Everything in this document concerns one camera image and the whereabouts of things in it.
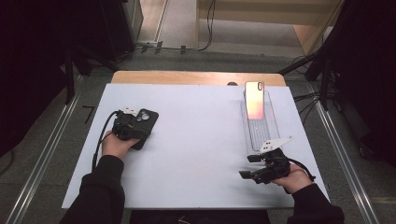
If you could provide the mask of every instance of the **hand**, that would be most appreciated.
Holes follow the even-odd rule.
[[[282,186],[291,194],[312,184],[305,170],[295,164],[290,165],[290,174],[288,176],[275,179],[272,182]]]
[[[139,139],[122,141],[114,133],[107,131],[102,143],[102,156],[112,155],[123,159],[128,149],[138,142]]]

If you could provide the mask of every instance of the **black sleeve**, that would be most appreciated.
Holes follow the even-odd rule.
[[[344,223],[344,213],[340,207],[331,205],[318,185],[312,184],[292,194],[294,198],[293,217],[289,217],[289,224]]]
[[[119,224],[125,203],[120,184],[123,166],[119,158],[103,156],[96,169],[82,177],[79,195],[61,223]]]

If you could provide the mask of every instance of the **white table surface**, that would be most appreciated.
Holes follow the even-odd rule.
[[[302,162],[328,197],[288,87],[270,92],[286,156]],[[81,178],[91,172],[92,155],[111,112],[129,106],[160,114],[141,150],[124,159],[121,184],[125,207],[134,209],[255,209],[293,207],[292,197],[274,184],[257,185],[239,171],[249,163],[241,116],[243,87],[107,84],[81,151],[62,208],[78,196]],[[107,130],[112,128],[112,119]]]

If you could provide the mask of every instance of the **gray floor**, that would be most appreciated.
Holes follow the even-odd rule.
[[[170,0],[169,6],[175,4],[176,1]],[[166,15],[168,21],[171,21],[169,16],[171,14]],[[189,46],[191,44],[191,42],[188,42],[191,40],[186,38],[186,36],[191,36],[190,33],[173,30],[172,26],[168,24],[164,22],[160,35],[160,40],[163,41],[165,46],[168,45],[166,47]],[[233,25],[244,27],[243,34],[235,31],[233,27],[227,28],[227,25],[224,23],[221,26],[218,23],[213,45],[208,51],[187,51],[186,54],[181,55],[177,50],[163,49],[161,53],[155,54],[154,50],[149,49],[145,53],[137,52],[135,55],[128,57],[119,66],[122,70],[275,73],[291,64],[295,57],[302,55],[302,51],[296,46],[295,36],[290,32],[287,25],[269,24],[265,28],[271,31],[267,32],[268,35],[258,35],[252,38],[249,43],[244,41],[244,38],[249,37],[245,33],[249,30],[253,31],[254,24],[245,27],[245,24],[233,23]],[[221,36],[221,33],[224,32],[236,33],[237,35]],[[202,35],[201,42],[205,43],[204,35]],[[98,106],[104,87],[110,82],[112,74],[105,67],[95,67],[90,77],[84,77],[83,86],[79,88],[76,107],[21,223],[57,223],[63,216],[64,210],[61,209],[61,204],[67,190],[67,184],[73,174],[92,122],[91,118],[85,123],[90,110],[83,106]],[[298,73],[288,74],[286,80],[293,95],[309,93],[307,83]],[[64,109],[64,99],[65,91],[61,92],[52,101],[23,141],[13,149],[15,160],[10,168],[0,176],[0,209],[2,211],[0,213],[0,223],[6,222],[23,184],[34,169],[40,153]],[[309,102],[309,100],[301,101],[296,106],[301,109]],[[332,107],[332,104],[329,105],[334,125],[373,203],[380,222],[394,223],[393,220],[396,218],[396,169],[383,161],[363,159],[359,154],[359,146],[352,136],[345,118]],[[320,173],[328,186],[331,202],[343,208],[346,214],[346,223],[364,223],[361,211],[356,204],[316,109],[313,109],[308,115],[304,127]],[[9,163],[10,159],[10,152],[0,158],[0,170]],[[269,211],[274,224],[286,223],[286,219],[291,213],[290,210]],[[128,223],[128,216],[129,213],[126,211],[123,223]]]

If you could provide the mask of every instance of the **smartphone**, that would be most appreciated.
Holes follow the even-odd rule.
[[[245,102],[248,119],[262,119],[264,116],[264,82],[249,81],[245,84]]]

